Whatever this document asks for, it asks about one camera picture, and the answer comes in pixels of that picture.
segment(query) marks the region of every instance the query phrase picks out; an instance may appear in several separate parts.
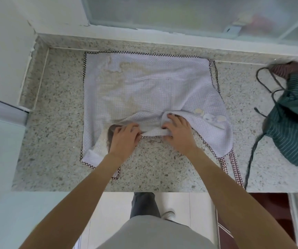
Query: striped fabric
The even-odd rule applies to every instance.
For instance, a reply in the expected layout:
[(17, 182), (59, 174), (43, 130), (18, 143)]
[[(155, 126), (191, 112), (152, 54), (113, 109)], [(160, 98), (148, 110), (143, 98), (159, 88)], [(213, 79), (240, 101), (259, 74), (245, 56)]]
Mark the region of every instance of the striped fabric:
[(298, 166), (298, 74), (291, 74), (287, 80), (287, 89), (267, 117), (264, 135), (271, 137), (282, 155)]

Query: stain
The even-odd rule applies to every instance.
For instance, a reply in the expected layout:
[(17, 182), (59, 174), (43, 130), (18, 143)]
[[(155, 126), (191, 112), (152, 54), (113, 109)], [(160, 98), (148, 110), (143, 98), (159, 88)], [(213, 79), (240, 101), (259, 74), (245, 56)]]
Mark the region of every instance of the stain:
[[(107, 65), (110, 66), (111, 62), (112, 59), (111, 56), (109, 56)], [(113, 110), (115, 104), (118, 104), (127, 110), (127, 112), (124, 112), (124, 115), (132, 115), (141, 111), (141, 106), (135, 103), (132, 96), (126, 96), (124, 89), (125, 84), (127, 83), (126, 73), (135, 71), (141, 71), (144, 75), (152, 74), (152, 71), (136, 62), (121, 62), (118, 71), (111, 71), (109, 69), (101, 70), (98, 77), (100, 79), (98, 92), (102, 97), (108, 97), (108, 100), (105, 102), (111, 115), (118, 113)]]

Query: shoe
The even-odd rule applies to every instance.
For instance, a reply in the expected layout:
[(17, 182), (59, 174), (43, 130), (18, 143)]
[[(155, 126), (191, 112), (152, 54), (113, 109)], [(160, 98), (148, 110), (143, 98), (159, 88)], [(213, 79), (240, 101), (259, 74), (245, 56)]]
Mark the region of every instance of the shoe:
[(176, 214), (172, 211), (167, 211), (161, 216), (161, 219), (164, 219), (164, 220), (173, 221), (175, 218), (176, 218)]

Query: gingham fabric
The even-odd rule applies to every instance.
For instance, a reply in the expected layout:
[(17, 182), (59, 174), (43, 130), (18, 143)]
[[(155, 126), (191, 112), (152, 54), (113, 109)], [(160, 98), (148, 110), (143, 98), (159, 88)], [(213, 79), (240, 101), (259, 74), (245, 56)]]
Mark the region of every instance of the gingham fabric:
[[(227, 172), (224, 157), (232, 151), (232, 128), (209, 65), (196, 56), (86, 52), (81, 161), (98, 165), (99, 160), (89, 161), (84, 154), (93, 150), (107, 125), (134, 121), (144, 136), (167, 135), (161, 125), (167, 113), (175, 113), (190, 122)], [(240, 177), (237, 165), (233, 170)]]

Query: dark brown fabric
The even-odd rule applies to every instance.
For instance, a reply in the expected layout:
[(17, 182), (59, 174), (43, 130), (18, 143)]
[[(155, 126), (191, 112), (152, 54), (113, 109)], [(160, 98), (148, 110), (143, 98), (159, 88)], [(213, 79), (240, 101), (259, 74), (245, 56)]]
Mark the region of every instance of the dark brown fabric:
[(288, 79), (292, 73), (298, 73), (298, 62), (292, 61), (287, 64), (272, 65), (269, 69), (284, 79)]

